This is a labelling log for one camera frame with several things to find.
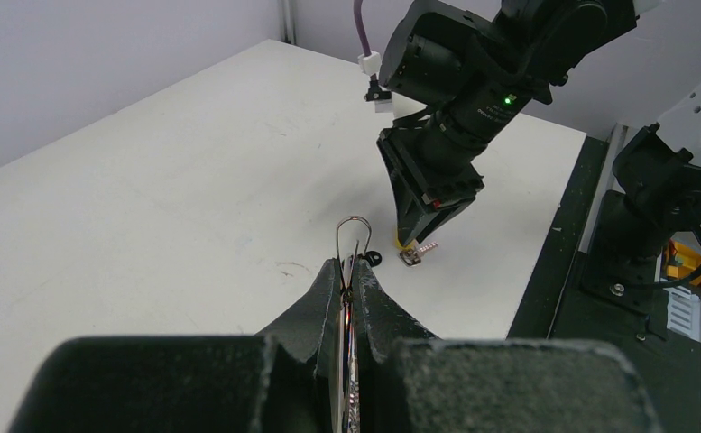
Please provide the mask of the key with yellow tag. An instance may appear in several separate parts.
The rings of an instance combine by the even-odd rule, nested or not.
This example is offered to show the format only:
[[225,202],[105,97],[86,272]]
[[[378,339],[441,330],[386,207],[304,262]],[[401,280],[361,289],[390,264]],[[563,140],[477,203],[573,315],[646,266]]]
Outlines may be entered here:
[[409,243],[403,243],[398,238],[395,238],[395,246],[398,249],[398,257],[403,264],[407,267],[414,267],[422,263],[422,259],[427,253],[438,248],[438,242],[420,244],[414,240]]

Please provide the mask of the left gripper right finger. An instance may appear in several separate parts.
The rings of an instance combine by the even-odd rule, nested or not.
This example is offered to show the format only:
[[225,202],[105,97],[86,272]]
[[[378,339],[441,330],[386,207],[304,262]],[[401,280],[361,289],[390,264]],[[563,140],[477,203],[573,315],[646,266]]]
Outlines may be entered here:
[[355,280],[374,356],[363,432],[658,432],[635,367],[588,340],[433,335],[362,263]]

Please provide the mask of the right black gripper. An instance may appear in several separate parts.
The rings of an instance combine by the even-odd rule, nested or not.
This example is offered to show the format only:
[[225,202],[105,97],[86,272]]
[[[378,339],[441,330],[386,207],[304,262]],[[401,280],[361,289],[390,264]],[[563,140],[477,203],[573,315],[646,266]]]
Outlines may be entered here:
[[425,157],[429,149],[436,155],[446,150],[450,137],[445,129],[440,115],[420,110],[394,120],[377,139],[392,185],[401,248],[426,239],[462,213],[484,188],[483,177],[471,162],[455,172],[445,172]]

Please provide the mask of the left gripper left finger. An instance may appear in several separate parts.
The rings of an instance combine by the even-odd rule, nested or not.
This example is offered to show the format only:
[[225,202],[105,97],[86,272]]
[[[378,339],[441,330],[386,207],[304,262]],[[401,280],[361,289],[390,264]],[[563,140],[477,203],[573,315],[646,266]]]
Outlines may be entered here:
[[13,432],[328,432],[339,266],[252,335],[84,336],[45,359]]

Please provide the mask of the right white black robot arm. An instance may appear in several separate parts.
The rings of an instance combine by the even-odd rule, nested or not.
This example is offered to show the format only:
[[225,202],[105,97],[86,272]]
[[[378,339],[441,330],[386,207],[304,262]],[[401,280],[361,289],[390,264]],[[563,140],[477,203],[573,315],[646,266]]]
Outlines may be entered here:
[[420,104],[378,139],[399,245],[420,243],[484,187],[473,162],[531,101],[591,52],[632,31],[655,1],[503,1],[492,20],[415,1],[392,33],[375,84]]

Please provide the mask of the silver keyring with keys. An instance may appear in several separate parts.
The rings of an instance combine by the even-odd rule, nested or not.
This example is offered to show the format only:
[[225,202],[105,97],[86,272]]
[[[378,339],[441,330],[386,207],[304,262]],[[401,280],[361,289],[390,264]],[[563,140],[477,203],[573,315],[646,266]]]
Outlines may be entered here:
[[[340,230],[357,222],[366,227],[366,238],[355,241],[350,253],[340,251]],[[339,265],[339,311],[329,379],[331,425],[334,432],[359,432],[362,427],[362,398],[371,397],[361,385],[373,377],[374,356],[368,338],[361,301],[362,284],[355,280],[356,268],[366,262],[372,227],[362,216],[347,216],[336,228],[336,250]]]

